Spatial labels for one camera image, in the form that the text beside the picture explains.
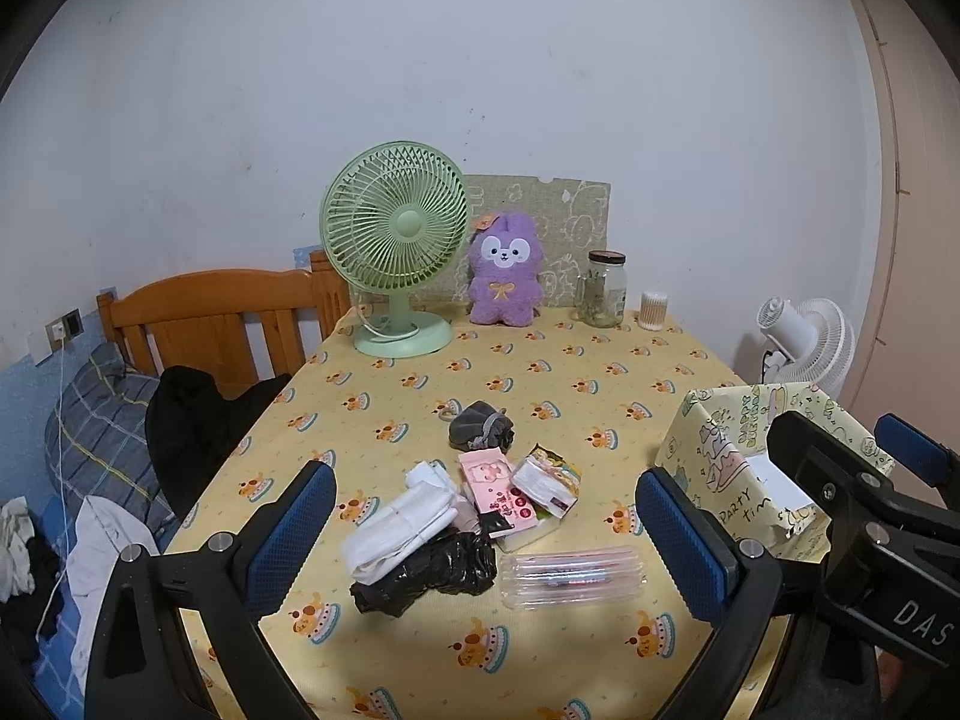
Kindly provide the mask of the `yellow cartoon storage box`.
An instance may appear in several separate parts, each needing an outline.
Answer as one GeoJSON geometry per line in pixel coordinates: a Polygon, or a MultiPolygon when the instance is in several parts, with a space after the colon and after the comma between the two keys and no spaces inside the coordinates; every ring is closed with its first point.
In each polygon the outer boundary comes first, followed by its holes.
{"type": "Polygon", "coordinates": [[[893,458],[848,411],[811,383],[688,392],[656,463],[734,538],[756,538],[775,556],[814,562],[828,550],[828,517],[771,461],[766,434],[797,411],[887,476],[893,458]]]}

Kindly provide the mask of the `cartoon tissue pack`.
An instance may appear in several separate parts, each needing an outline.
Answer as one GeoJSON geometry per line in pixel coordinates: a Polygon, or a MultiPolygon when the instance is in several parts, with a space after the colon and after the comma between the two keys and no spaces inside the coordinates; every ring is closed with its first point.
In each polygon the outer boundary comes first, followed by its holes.
{"type": "Polygon", "coordinates": [[[511,483],[555,518],[565,518],[581,494],[578,466],[540,444],[535,444],[514,468],[511,483]]]}

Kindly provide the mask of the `wall power outlet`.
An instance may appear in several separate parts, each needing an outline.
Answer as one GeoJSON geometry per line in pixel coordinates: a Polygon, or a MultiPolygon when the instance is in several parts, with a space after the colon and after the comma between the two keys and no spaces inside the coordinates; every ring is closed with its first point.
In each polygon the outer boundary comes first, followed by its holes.
{"type": "Polygon", "coordinates": [[[70,310],[60,319],[55,319],[46,325],[46,335],[52,351],[59,351],[65,343],[82,333],[83,319],[78,309],[70,310]]]}

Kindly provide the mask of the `black chair back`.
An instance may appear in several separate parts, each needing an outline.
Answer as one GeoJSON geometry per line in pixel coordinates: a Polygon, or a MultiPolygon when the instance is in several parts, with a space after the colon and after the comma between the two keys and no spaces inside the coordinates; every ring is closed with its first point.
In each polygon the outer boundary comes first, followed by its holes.
{"type": "Polygon", "coordinates": [[[212,374],[172,366],[161,374],[145,416],[145,439],[156,479],[179,520],[217,476],[290,374],[261,380],[236,398],[220,394],[212,374]]]}

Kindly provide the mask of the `glass jar with lid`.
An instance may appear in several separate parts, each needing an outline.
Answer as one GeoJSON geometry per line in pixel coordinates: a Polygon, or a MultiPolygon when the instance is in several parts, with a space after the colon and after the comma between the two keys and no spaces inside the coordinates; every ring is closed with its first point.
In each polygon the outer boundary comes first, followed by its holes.
{"type": "Polygon", "coordinates": [[[623,320],[628,293],[625,263],[625,255],[615,250],[594,249],[587,254],[574,307],[590,327],[612,328],[623,320]]]}

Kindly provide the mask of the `beige patterned board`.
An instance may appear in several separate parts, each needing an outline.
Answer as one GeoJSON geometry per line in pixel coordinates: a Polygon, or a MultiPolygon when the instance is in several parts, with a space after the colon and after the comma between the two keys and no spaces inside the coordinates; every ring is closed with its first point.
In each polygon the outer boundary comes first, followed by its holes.
{"type": "Polygon", "coordinates": [[[535,176],[464,176],[469,202],[469,229],[454,260],[438,277],[412,294],[415,307],[470,304],[472,282],[470,241],[475,223],[487,216],[522,211],[535,224],[542,249],[537,281],[537,307],[571,307],[578,296],[579,277],[587,270],[591,250],[607,247],[610,185],[579,179],[535,176]]]}

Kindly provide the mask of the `pink tissue pack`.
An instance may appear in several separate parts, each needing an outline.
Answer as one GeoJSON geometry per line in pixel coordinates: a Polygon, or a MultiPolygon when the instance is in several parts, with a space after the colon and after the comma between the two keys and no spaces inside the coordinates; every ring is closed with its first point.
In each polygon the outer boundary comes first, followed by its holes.
{"type": "Polygon", "coordinates": [[[500,449],[464,452],[457,461],[482,532],[505,553],[523,550],[560,528],[558,518],[514,486],[514,466],[500,449]]]}

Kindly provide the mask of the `black plastic bag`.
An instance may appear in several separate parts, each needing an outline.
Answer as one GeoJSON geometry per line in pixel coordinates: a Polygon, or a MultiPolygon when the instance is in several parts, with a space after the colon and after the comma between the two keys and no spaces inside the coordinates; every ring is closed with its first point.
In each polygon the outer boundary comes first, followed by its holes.
{"type": "Polygon", "coordinates": [[[361,614],[400,617],[427,593],[483,595],[495,578],[491,539],[483,533],[449,530],[405,557],[373,585],[353,583],[350,593],[361,614]]]}

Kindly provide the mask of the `blue plaid pillow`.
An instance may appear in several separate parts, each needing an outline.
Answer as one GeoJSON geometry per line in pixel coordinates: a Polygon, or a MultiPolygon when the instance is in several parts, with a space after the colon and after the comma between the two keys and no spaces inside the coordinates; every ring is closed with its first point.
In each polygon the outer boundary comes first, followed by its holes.
{"type": "Polygon", "coordinates": [[[57,398],[44,433],[47,472],[68,518],[85,497],[120,505],[161,541],[178,528],[146,447],[146,407],[160,381],[99,344],[57,398]]]}

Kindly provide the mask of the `white standing fan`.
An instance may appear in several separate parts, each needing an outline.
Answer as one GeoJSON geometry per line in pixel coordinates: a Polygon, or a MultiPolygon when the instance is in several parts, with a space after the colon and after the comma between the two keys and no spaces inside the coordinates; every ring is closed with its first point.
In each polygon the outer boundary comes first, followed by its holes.
{"type": "Polygon", "coordinates": [[[811,383],[839,397],[853,366],[856,333],[836,302],[794,304],[773,296],[758,309],[757,327],[771,344],[761,360],[761,382],[811,383]]]}

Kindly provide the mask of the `wooden bed headboard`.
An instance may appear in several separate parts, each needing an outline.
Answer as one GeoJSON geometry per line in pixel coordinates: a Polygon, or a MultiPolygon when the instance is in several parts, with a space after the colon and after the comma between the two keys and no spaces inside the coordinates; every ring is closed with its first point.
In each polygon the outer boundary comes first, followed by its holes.
{"type": "Polygon", "coordinates": [[[347,282],[324,252],[301,270],[223,268],[190,271],[149,283],[125,298],[96,296],[107,341],[133,369],[157,376],[171,366],[206,372],[227,397],[259,382],[247,327],[260,328],[270,374],[296,374],[306,364],[299,316],[311,312],[329,335],[350,309],[347,282]]]}

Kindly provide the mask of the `clear plastic zip bag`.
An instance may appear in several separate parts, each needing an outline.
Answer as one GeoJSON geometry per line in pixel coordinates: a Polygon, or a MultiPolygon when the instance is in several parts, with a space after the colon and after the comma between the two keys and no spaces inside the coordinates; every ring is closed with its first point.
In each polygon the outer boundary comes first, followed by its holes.
{"type": "Polygon", "coordinates": [[[646,582],[635,548],[512,554],[498,567],[501,600],[512,610],[596,605],[638,596],[646,582]]]}

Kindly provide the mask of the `grey drawstring pouch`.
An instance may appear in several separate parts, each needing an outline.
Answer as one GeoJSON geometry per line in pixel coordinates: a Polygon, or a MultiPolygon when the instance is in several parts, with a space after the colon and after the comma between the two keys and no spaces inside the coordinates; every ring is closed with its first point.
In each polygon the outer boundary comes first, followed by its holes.
{"type": "Polygon", "coordinates": [[[455,408],[449,401],[438,416],[448,425],[448,441],[460,452],[498,449],[507,452],[514,442],[514,422],[505,410],[498,410],[483,400],[467,408],[455,408]]]}

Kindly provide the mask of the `green desk fan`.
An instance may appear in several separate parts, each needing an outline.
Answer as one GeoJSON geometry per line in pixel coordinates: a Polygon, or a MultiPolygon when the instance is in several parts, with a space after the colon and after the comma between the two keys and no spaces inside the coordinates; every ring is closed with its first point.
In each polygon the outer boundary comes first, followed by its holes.
{"type": "Polygon", "coordinates": [[[467,224],[462,172],[434,146],[392,140],[342,167],[320,204],[319,232],[350,288],[360,353],[416,358],[451,343],[451,324],[413,309],[412,294],[459,254],[467,224]]]}

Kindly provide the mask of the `cotton swab container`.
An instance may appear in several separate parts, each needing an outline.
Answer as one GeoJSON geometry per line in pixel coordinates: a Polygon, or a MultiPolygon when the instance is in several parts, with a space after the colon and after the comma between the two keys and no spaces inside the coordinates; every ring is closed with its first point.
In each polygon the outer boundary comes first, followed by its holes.
{"type": "Polygon", "coordinates": [[[659,293],[659,291],[644,291],[641,294],[638,323],[644,330],[659,332],[664,328],[668,305],[669,296],[667,294],[659,293]]]}

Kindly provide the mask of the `purple plush toy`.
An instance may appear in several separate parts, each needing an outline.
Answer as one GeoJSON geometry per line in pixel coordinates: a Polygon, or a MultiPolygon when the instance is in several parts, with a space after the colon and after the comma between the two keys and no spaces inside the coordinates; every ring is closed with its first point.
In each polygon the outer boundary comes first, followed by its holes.
{"type": "Polygon", "coordinates": [[[478,325],[527,327],[544,297],[544,251],[534,220],[508,211],[483,220],[469,249],[469,319],[478,325]]]}

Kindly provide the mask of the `beige door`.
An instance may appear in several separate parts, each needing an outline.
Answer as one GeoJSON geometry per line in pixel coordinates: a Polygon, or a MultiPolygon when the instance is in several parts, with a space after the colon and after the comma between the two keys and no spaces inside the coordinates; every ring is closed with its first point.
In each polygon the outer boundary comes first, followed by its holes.
{"type": "Polygon", "coordinates": [[[874,82],[882,200],[843,403],[958,445],[958,80],[905,0],[851,0],[874,82]]]}

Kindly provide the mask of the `white clothes on bed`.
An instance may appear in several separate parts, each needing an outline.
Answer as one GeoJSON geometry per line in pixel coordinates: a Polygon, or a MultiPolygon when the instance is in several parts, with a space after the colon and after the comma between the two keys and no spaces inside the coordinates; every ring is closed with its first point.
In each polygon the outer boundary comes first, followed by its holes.
{"type": "Polygon", "coordinates": [[[80,622],[73,639],[70,669],[86,692],[94,629],[107,582],[125,548],[142,546],[157,556],[155,535],[135,515],[101,496],[86,496],[73,520],[65,567],[37,530],[24,497],[2,505],[2,631],[21,665],[32,665],[39,637],[55,634],[53,613],[67,589],[80,622]]]}

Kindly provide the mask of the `white cloth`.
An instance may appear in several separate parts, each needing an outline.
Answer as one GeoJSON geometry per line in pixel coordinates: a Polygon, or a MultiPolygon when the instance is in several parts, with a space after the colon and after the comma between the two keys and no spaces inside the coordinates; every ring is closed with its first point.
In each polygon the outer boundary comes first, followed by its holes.
{"type": "Polygon", "coordinates": [[[405,479],[407,489],[343,541],[348,575],[361,585],[379,582],[457,518],[462,496],[439,461],[420,461],[405,479]]]}

